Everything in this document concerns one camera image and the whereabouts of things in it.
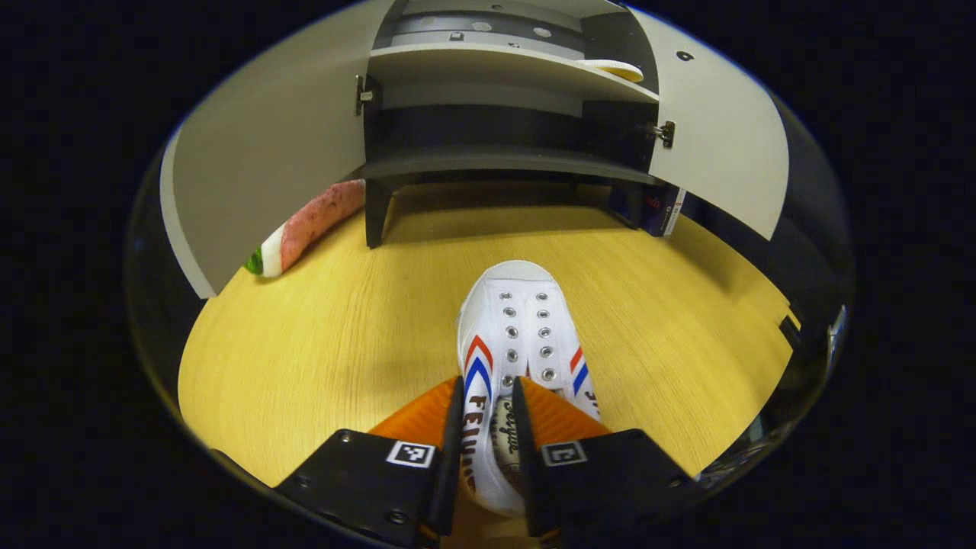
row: black background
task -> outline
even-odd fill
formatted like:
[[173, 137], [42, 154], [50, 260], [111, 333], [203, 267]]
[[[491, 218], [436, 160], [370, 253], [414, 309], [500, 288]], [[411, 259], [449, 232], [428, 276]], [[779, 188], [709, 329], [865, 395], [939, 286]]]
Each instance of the black background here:
[[[142, 170], [181, 118], [333, 8], [6, 7], [14, 238], [5, 256], [19, 280], [6, 330], [15, 527], [4, 545], [328, 546], [320, 528], [227, 477], [166, 414], [129, 344], [121, 251]], [[972, 198], [959, 175], [972, 151], [958, 123], [965, 108], [954, 103], [972, 95], [965, 3], [647, 8], [742, 64], [807, 123], [843, 182], [859, 255], [850, 342], [820, 401], [784, 447], [653, 544], [960, 542], [954, 509], [971, 459], [951, 422], [973, 399], [951, 376], [972, 358], [944, 353], [972, 303], [971, 275], [951, 269], [972, 235], [953, 217]]]

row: black shelf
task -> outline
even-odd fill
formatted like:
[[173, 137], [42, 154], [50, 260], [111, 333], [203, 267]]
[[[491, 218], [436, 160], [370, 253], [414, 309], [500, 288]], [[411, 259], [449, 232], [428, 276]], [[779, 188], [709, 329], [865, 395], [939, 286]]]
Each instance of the black shelf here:
[[571, 185], [615, 185], [628, 193], [628, 207], [632, 216], [639, 212], [643, 187], [662, 185], [649, 174], [620, 162], [562, 148], [516, 145], [378, 148], [359, 170], [359, 177], [368, 182], [366, 244], [370, 248], [380, 245], [386, 211], [398, 189], [422, 184], [431, 175], [471, 174], [478, 171], [569, 174]]

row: green rind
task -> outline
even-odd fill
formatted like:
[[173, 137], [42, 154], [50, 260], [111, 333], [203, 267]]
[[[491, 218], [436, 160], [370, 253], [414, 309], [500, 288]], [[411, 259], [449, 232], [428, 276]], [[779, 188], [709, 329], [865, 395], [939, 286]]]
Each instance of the green rind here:
[[251, 254], [247, 263], [244, 264], [244, 269], [258, 276], [264, 274], [264, 258], [261, 256], [261, 248], [258, 248], [258, 251]]

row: screw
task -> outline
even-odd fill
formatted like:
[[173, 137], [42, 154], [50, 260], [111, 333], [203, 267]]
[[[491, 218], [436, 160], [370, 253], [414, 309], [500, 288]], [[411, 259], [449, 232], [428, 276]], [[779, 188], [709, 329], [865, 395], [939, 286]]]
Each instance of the screw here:
[[386, 519], [395, 525], [403, 525], [407, 522], [407, 515], [399, 511], [390, 511], [389, 514], [386, 515]]

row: light wood surface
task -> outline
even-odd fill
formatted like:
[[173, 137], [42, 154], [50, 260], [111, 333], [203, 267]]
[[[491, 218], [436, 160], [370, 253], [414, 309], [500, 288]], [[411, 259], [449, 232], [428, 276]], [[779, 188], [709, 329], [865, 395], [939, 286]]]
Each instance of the light wood surface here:
[[[580, 187], [576, 196], [601, 193]], [[280, 278], [242, 269], [186, 343], [184, 420], [275, 486], [337, 429], [367, 431], [458, 375], [454, 321], [471, 285], [524, 259], [563, 289], [604, 423], [643, 429], [697, 474], [779, 381], [791, 354], [778, 330], [788, 302], [688, 219], [655, 238], [567, 196], [518, 183], [406, 188], [379, 248], [366, 247], [360, 212]], [[463, 496], [456, 519], [446, 547], [489, 537], [485, 546], [531, 546], [523, 521]]]

